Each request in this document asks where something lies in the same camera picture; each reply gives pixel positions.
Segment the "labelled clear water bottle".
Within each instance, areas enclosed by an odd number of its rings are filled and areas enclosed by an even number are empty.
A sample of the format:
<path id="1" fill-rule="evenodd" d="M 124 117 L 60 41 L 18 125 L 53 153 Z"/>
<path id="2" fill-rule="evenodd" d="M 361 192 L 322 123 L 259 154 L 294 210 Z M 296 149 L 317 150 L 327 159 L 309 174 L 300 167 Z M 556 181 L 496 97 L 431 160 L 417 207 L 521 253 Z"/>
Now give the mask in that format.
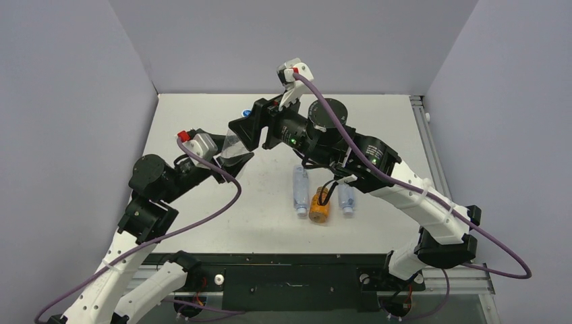
<path id="1" fill-rule="evenodd" d="M 306 217 L 310 206 L 310 179 L 301 165 L 293 168 L 293 208 L 298 217 Z"/>

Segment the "clear plastic bottle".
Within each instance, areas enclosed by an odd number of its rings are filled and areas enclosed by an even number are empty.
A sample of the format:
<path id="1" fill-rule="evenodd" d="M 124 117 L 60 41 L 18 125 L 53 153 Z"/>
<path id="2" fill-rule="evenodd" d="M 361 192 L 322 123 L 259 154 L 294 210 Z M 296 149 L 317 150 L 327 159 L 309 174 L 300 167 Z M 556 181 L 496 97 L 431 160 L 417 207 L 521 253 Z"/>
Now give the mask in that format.
<path id="1" fill-rule="evenodd" d="M 219 156 L 221 163 L 224 166 L 236 165 L 247 153 L 249 153 L 249 151 L 244 146 L 238 135 L 232 130 L 228 130 Z"/>

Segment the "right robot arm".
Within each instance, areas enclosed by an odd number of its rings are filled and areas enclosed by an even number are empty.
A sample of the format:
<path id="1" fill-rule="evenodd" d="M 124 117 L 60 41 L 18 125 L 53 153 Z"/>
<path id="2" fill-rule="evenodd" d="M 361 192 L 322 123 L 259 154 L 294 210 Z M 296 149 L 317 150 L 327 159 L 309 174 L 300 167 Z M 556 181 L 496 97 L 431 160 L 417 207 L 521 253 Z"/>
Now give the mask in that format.
<path id="1" fill-rule="evenodd" d="M 328 108 L 315 101 L 307 116 L 298 109 L 259 99 L 249 115 L 229 122 L 229 129 L 249 151 L 286 144 L 311 166 L 329 169 L 336 180 L 385 200 L 418 223 L 419 234 L 391 251 L 380 270 L 385 286 L 398 288 L 424 267 L 450 269 L 476 256 L 478 241 L 469 231 L 480 222 L 479 208 L 449 202 L 389 145 L 347 126 L 340 101 L 329 99 Z"/>

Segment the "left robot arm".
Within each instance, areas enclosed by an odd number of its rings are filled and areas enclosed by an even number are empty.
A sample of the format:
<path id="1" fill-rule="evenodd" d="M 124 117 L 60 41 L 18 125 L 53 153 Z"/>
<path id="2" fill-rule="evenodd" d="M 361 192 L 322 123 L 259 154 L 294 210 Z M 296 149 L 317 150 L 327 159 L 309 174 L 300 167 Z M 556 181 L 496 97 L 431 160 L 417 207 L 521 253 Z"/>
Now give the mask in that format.
<path id="1" fill-rule="evenodd" d="M 158 155 L 139 158 L 129 186 L 132 197 L 96 272 L 73 289 L 73 304 L 50 323 L 137 323 L 163 299 L 201 281 L 200 261 L 176 252 L 154 275 L 128 289 L 141 264 L 164 240 L 185 232 L 172 230 L 178 211 L 171 203 L 208 178 L 237 184 L 237 175 L 253 154 L 232 148 L 229 136 L 203 130 L 182 131 L 177 145 L 183 155 L 168 164 Z"/>

